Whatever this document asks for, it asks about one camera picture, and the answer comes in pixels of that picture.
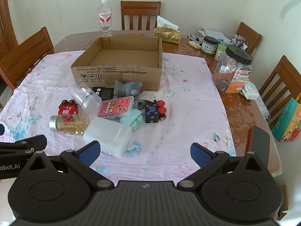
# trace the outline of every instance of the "gray toy figure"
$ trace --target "gray toy figure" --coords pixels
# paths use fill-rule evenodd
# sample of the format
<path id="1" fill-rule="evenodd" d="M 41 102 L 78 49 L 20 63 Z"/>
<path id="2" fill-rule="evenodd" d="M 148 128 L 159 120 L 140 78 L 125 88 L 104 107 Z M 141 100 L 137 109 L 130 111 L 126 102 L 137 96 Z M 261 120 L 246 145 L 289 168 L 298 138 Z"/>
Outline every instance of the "gray toy figure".
<path id="1" fill-rule="evenodd" d="M 117 98 L 128 96 L 137 97 L 142 92 L 142 82 L 127 82 L 123 84 L 122 82 L 115 81 L 114 95 Z"/>

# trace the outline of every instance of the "bottle label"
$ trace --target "bottle label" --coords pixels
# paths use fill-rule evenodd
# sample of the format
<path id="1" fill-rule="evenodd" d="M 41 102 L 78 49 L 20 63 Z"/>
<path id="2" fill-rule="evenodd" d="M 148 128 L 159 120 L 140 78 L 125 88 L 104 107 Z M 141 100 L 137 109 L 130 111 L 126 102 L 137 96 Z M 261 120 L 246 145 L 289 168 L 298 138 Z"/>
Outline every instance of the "bottle label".
<path id="1" fill-rule="evenodd" d="M 99 14 L 99 22 L 111 22 L 111 12 L 100 13 Z"/>
<path id="2" fill-rule="evenodd" d="M 216 61 L 219 61 L 219 59 L 220 59 L 220 57 L 221 57 L 221 54 L 222 54 L 222 51 L 219 51 L 219 50 L 218 50 L 217 53 L 216 53 L 216 55 L 215 55 L 215 58 L 214 58 L 214 59 L 215 59 Z"/>
<path id="3" fill-rule="evenodd" d="M 246 70 L 237 70 L 235 72 L 235 75 L 230 82 L 228 89 L 226 93 L 238 93 L 242 90 L 243 86 L 246 83 L 246 80 L 248 80 L 248 77 L 250 75 L 250 71 Z"/>
<path id="4" fill-rule="evenodd" d="M 203 41 L 202 50 L 206 53 L 214 54 L 216 51 L 217 46 L 211 46 Z"/>
<path id="5" fill-rule="evenodd" d="M 71 114 L 67 115 L 66 118 L 65 118 L 65 120 L 64 120 L 64 122 L 65 123 L 70 123 L 71 122 L 71 118 L 72 118 Z"/>

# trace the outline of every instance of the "red phone case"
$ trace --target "red phone case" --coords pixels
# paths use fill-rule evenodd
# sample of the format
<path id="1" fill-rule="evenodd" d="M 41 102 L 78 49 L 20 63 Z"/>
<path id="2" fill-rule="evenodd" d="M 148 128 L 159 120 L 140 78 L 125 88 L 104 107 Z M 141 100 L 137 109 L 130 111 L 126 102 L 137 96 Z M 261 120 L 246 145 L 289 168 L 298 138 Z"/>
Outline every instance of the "red phone case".
<path id="1" fill-rule="evenodd" d="M 245 151 L 245 154 L 248 152 L 248 151 L 251 151 L 251 146 L 252 146 L 252 137 L 253 137 L 253 130 L 254 130 L 254 127 L 257 127 L 259 128 L 260 130 L 262 130 L 260 127 L 256 126 L 256 125 L 253 125 L 249 132 L 248 132 L 248 139 L 247 139 L 247 143 L 246 143 L 246 151 Z M 263 132 L 265 132 L 267 135 L 268 135 L 268 140 L 270 142 L 270 135 L 265 131 L 265 130 L 262 130 Z M 270 155 L 270 146 L 268 146 L 268 158 L 269 158 L 269 155 Z"/>

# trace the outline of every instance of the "bottle cap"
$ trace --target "bottle cap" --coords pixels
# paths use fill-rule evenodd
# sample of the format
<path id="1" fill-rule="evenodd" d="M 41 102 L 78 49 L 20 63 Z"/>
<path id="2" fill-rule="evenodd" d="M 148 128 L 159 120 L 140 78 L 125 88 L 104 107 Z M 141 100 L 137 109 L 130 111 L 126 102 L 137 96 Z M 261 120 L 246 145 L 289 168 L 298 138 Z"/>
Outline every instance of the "bottle cap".
<path id="1" fill-rule="evenodd" d="M 56 119 L 57 119 L 57 115 L 53 115 L 50 117 L 50 120 L 49 120 L 49 127 L 50 127 L 50 130 L 53 131 L 53 132 L 58 132 L 57 128 L 56 128 Z"/>
<path id="2" fill-rule="evenodd" d="M 204 41 L 208 42 L 208 43 L 211 43 L 213 45 L 217 45 L 219 43 L 218 40 L 216 40 L 214 37 L 211 37 L 211 36 L 205 36 Z"/>
<path id="3" fill-rule="evenodd" d="M 250 65 L 252 62 L 251 55 L 249 55 L 245 50 L 234 45 L 227 46 L 226 54 L 232 59 L 244 65 Z"/>

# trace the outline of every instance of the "tissue box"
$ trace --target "tissue box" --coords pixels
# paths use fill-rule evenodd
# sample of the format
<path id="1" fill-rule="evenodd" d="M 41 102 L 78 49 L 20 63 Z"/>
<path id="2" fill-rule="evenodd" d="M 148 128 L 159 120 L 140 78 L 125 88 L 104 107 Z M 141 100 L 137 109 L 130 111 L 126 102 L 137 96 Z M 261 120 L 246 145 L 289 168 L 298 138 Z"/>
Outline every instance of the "tissue box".
<path id="1" fill-rule="evenodd" d="M 256 86 L 250 81 L 247 81 L 243 86 L 242 92 L 243 95 L 245 95 L 246 99 L 255 100 L 259 97 L 259 92 L 257 91 Z"/>
<path id="2" fill-rule="evenodd" d="M 181 33 L 170 28 L 157 27 L 154 30 L 154 37 L 162 38 L 162 41 L 171 42 L 171 43 L 180 43 Z"/>

